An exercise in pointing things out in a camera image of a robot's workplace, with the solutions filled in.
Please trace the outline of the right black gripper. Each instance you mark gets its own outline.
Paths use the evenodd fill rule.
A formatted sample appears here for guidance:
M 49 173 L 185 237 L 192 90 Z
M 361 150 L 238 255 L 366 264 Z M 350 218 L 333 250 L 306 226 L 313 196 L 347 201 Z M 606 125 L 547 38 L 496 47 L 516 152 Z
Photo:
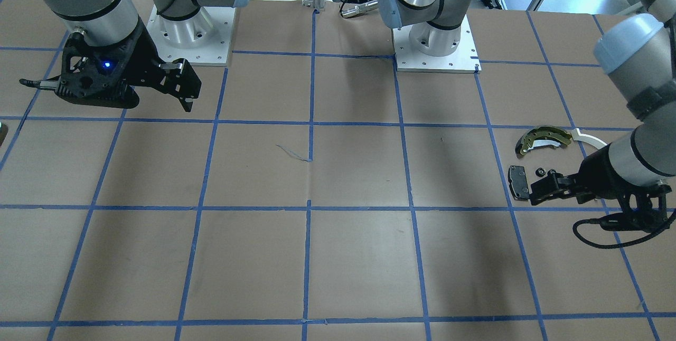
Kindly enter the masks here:
M 201 79 L 185 58 L 164 61 L 144 24 L 132 33 L 135 45 L 125 67 L 124 77 L 131 86 L 153 88 L 179 100 L 185 112 L 192 112 L 200 96 Z

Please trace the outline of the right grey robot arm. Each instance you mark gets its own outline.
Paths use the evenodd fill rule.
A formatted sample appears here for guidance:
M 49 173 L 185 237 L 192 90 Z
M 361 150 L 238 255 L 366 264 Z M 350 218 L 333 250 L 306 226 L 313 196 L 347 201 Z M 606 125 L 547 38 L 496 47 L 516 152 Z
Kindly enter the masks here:
M 154 0 L 160 33 L 174 51 L 161 55 L 132 0 L 43 0 L 69 30 L 61 72 L 20 84 L 53 91 L 73 105 L 132 109 L 135 87 L 176 98 L 191 112 L 201 80 L 177 52 L 215 40 L 218 29 L 208 7 L 244 7 L 249 0 Z

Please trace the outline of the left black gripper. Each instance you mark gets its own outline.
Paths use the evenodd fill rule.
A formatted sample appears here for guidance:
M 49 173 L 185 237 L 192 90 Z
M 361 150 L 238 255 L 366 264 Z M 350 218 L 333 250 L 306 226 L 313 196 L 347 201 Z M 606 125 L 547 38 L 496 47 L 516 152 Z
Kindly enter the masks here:
M 531 184 L 530 203 L 539 205 L 558 198 L 576 197 L 578 204 L 584 204 L 595 198 L 604 198 L 617 200 L 621 207 L 629 207 L 630 197 L 635 196 L 636 204 L 642 206 L 642 188 L 621 177 L 612 165 L 612 146 L 610 144 L 587 156 L 576 174 L 547 175 Z

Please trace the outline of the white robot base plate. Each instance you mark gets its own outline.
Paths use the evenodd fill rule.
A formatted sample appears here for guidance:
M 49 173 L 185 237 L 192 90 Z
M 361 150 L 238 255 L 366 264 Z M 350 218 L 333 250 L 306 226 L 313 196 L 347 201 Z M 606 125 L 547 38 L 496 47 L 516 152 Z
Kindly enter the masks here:
M 202 7 L 193 18 L 169 21 L 153 7 L 146 28 L 163 60 L 184 58 L 193 66 L 226 67 L 236 13 L 234 7 Z

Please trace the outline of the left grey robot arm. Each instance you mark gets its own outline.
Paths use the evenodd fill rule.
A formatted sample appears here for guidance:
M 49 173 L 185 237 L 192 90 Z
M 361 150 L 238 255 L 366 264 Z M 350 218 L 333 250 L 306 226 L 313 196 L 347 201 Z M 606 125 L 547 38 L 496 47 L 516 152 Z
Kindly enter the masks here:
M 631 16 L 602 35 L 594 56 L 641 122 L 627 136 L 604 146 L 582 162 L 576 174 L 550 173 L 531 185 L 530 202 L 575 197 L 627 204 L 664 198 L 674 177 L 674 0 L 641 0 L 645 13 Z M 418 26 L 415 41 L 423 53 L 448 55 L 449 41 L 467 11 L 466 0 L 378 0 L 382 21 L 392 29 Z

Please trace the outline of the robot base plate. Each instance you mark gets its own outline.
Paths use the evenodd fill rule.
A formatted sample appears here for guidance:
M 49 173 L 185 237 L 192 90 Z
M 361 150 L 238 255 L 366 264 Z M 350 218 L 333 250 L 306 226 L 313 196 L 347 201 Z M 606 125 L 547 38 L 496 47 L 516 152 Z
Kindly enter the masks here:
M 392 30 L 399 72 L 481 72 L 480 58 L 467 16 L 452 30 L 418 23 Z

